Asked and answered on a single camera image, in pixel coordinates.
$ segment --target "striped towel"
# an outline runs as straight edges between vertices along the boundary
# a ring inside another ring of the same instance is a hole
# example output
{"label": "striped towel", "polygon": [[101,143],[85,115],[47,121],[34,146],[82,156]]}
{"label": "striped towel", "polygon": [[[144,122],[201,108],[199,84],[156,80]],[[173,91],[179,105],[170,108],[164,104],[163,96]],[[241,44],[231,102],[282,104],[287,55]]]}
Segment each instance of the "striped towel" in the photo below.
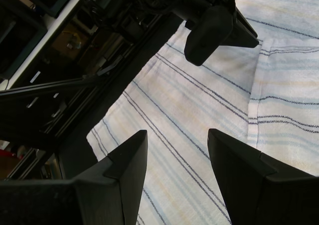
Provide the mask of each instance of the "striped towel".
{"label": "striped towel", "polygon": [[231,223],[208,156],[210,128],[319,175],[319,1],[236,1],[259,46],[219,47],[196,67],[184,58],[182,24],[87,136],[101,160],[148,131],[139,225]]}

